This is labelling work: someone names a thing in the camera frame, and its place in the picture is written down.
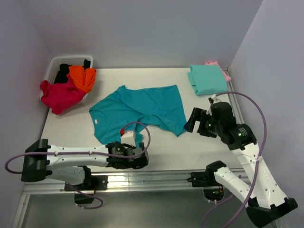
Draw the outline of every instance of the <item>white basket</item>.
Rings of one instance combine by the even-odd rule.
[[[91,61],[90,68],[93,67],[93,57],[92,56],[82,56],[82,55],[74,55],[74,56],[58,56],[51,60],[46,77],[44,80],[47,80],[50,84],[53,84],[56,78],[56,75],[59,71],[59,65],[60,64],[69,64],[69,65],[80,65],[82,66],[84,64],[84,60]]]

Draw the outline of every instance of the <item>tabletop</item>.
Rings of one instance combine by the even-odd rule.
[[[207,96],[196,96],[188,81],[189,68],[142,68],[142,69],[98,69],[92,92],[82,102],[55,115],[49,111],[42,133],[48,144],[65,147],[94,147],[100,142],[94,136],[94,125],[89,109],[100,100],[126,85],[129,89],[142,89],[177,85],[182,99],[186,119],[194,107],[209,109]],[[220,97],[229,102],[228,95]],[[222,160],[229,168],[242,168],[236,157],[219,138],[208,138],[185,132],[176,137],[172,132],[148,126],[151,144],[148,149],[149,165],[137,171],[201,170],[206,165]],[[147,144],[147,134],[143,142]],[[91,167],[92,171],[118,171],[113,168]]]

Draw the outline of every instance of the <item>crimson fabric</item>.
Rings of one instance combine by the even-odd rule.
[[[69,75],[67,77],[67,83],[52,85],[47,80],[44,80],[40,84],[40,89],[43,91],[41,101],[51,108],[52,113],[56,115],[77,104],[86,94],[76,87]]]

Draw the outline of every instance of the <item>orange cloth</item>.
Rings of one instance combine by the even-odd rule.
[[[86,94],[91,92],[96,78],[96,69],[84,69],[82,66],[70,66],[70,76],[76,87]]]

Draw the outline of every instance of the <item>folded teal shirt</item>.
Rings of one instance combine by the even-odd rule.
[[[228,91],[226,80],[216,65],[191,65],[188,79],[196,95]]]
[[[120,142],[122,127],[132,121],[158,126],[176,136],[182,134],[186,117],[181,95],[176,85],[131,90],[124,85],[95,104],[89,111],[95,137],[102,144]],[[136,145],[143,139],[139,132],[143,126],[132,124],[126,130],[135,130]]]

